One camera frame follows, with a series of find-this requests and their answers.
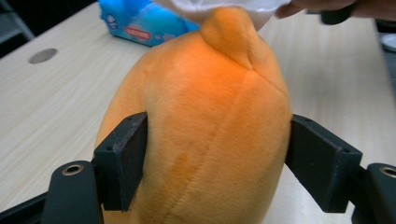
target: stuffed animal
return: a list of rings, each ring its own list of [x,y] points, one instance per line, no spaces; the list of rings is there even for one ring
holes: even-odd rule
[[[105,223],[260,223],[290,139],[290,98],[276,56],[240,7],[151,49],[120,85],[97,145],[148,113],[143,178],[130,211]]]

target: human hand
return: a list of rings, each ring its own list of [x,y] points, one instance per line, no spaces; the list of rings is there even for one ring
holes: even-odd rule
[[[354,4],[354,17],[396,21],[395,0],[292,0],[288,5],[280,7],[276,16],[282,19],[306,8],[315,11],[337,10],[351,4]]]

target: table surface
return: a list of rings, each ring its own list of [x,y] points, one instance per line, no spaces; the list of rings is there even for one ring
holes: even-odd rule
[[[0,212],[48,189],[51,173],[90,161],[106,108],[148,47],[108,34],[95,3],[0,61]],[[324,26],[316,15],[271,19],[260,31],[279,59],[295,114],[363,152],[396,163],[396,106],[372,20]],[[57,49],[47,62],[29,59]],[[263,223],[350,223],[324,214],[285,166]]]

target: white tissue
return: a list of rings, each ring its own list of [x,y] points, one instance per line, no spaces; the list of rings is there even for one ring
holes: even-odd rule
[[[192,21],[201,23],[215,7],[242,7],[249,14],[256,30],[260,30],[277,8],[290,0],[154,0]]]

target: blue tissue box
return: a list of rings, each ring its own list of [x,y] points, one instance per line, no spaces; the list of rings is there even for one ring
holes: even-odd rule
[[[148,46],[199,29],[196,23],[149,0],[99,0],[99,5],[111,35]]]

